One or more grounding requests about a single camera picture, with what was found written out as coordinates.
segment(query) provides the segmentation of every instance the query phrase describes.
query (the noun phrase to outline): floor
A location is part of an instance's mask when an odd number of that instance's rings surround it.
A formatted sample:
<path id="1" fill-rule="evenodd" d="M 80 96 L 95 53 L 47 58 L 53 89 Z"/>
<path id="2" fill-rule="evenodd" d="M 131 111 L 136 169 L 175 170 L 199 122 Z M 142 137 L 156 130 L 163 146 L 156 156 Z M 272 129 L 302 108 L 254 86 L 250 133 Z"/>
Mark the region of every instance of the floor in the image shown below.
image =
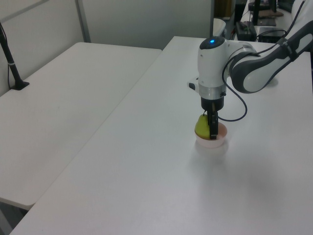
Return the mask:
<path id="1" fill-rule="evenodd" d="M 0 235 L 9 235 L 27 211 L 0 202 Z"/>

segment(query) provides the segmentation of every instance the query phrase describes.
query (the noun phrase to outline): monitor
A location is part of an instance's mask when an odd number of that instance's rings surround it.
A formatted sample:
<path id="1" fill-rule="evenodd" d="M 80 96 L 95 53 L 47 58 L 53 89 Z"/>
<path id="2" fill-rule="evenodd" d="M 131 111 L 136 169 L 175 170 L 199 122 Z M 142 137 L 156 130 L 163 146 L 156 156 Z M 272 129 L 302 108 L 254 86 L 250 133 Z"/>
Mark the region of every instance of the monitor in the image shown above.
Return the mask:
<path id="1" fill-rule="evenodd" d="M 278 7 L 282 10 L 291 12 L 294 0 L 278 0 Z"/>

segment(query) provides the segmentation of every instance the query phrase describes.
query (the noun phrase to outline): metal pole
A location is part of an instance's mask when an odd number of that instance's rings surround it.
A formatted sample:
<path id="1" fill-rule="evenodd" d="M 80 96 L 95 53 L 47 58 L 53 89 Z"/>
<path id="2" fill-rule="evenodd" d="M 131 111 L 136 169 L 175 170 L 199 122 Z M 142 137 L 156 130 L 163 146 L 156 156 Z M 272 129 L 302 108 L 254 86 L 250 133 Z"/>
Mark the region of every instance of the metal pole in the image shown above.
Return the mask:
<path id="1" fill-rule="evenodd" d="M 209 4 L 211 4 L 211 13 L 210 13 L 210 35 L 209 37 L 213 36 L 213 23 L 214 23 L 214 3 L 215 0 L 209 0 L 211 1 Z"/>

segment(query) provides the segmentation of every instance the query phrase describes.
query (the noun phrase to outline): black cable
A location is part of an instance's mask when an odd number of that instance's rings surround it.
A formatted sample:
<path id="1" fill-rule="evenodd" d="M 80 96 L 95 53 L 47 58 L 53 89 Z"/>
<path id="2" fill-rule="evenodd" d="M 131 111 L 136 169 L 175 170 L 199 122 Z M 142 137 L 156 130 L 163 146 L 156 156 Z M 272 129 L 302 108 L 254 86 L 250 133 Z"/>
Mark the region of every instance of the black cable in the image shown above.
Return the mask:
<path id="1" fill-rule="evenodd" d="M 7 39 L 7 37 L 6 37 L 5 31 L 4 31 L 3 27 L 2 27 L 1 22 L 0 22 L 0 28 L 1 28 L 2 33 L 4 34 L 4 37 L 5 37 L 6 43 L 8 43 L 8 39 Z"/>
<path id="2" fill-rule="evenodd" d="M 248 13 L 249 12 L 249 10 L 247 11 L 247 12 L 245 12 L 244 14 L 243 14 L 243 16 L 246 14 L 246 13 Z"/>
<path id="3" fill-rule="evenodd" d="M 9 86 L 9 89 L 11 89 L 9 75 L 10 75 L 10 66 L 8 65 L 8 86 Z"/>
<path id="4" fill-rule="evenodd" d="M 268 31 L 265 31 L 263 33 L 260 33 L 256 37 L 258 38 L 259 36 L 262 36 L 262 35 L 265 35 L 265 34 L 268 34 L 268 33 L 273 33 L 273 32 L 284 32 L 285 34 L 287 33 L 287 31 L 285 31 L 283 29 L 273 29 L 273 30 L 268 30 Z"/>
<path id="5" fill-rule="evenodd" d="M 302 6 L 303 6 L 304 3 L 305 3 L 305 1 L 302 1 L 301 5 L 299 6 L 299 9 L 298 9 L 298 11 L 297 11 L 297 14 L 295 15 L 295 17 L 294 17 L 294 19 L 293 19 L 293 21 L 292 21 L 292 23 L 291 23 L 289 29 L 287 30 L 287 33 L 283 36 L 284 38 L 290 33 L 290 31 L 291 31 L 291 29 L 292 29 L 292 27 L 293 27 L 293 25 L 294 25 L 296 19 L 298 18 L 298 15 L 300 14 L 301 8 L 302 8 Z"/>
<path id="6" fill-rule="evenodd" d="M 225 81 L 225 79 L 224 79 L 225 70 L 226 70 L 228 64 L 229 64 L 234 58 L 235 58 L 235 56 L 232 57 L 230 60 L 228 60 L 228 62 L 227 62 L 226 65 L 224 66 L 223 72 L 222 72 L 222 80 L 223 80 L 224 84 L 227 86 L 227 88 L 230 89 L 230 90 L 241 100 L 241 102 L 244 104 L 244 106 L 245 106 L 245 113 L 244 113 L 240 118 L 237 118 L 237 119 L 224 119 L 224 118 L 218 117 L 220 120 L 223 120 L 223 121 L 239 121 L 239 120 L 243 119 L 243 118 L 246 116 L 247 112 L 248 112 L 248 107 L 247 107 L 247 105 L 246 105 L 246 102 L 240 97 L 240 95 L 238 95 L 238 93 L 236 93 L 236 92 L 226 83 L 226 81 Z"/>

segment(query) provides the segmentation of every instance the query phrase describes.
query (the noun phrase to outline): black stand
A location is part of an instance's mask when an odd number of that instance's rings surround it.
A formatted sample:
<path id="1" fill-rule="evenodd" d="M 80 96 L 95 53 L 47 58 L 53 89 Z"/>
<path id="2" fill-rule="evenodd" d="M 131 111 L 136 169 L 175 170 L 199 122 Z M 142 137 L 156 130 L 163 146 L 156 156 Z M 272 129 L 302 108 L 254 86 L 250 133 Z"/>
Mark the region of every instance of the black stand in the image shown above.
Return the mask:
<path id="1" fill-rule="evenodd" d="M 15 86 L 12 87 L 12 89 L 20 91 L 24 87 L 28 86 L 29 83 L 21 80 L 18 69 L 16 68 L 15 62 L 14 62 L 12 54 L 10 52 L 8 42 L 7 42 L 7 39 L 6 39 L 6 36 L 5 36 L 5 33 L 4 33 L 3 28 L 2 28 L 1 23 L 0 23 L 0 43 L 1 43 L 4 55 L 6 57 L 6 60 L 8 61 L 8 65 L 12 71 L 12 74 L 13 74 L 13 77 L 15 80 Z"/>

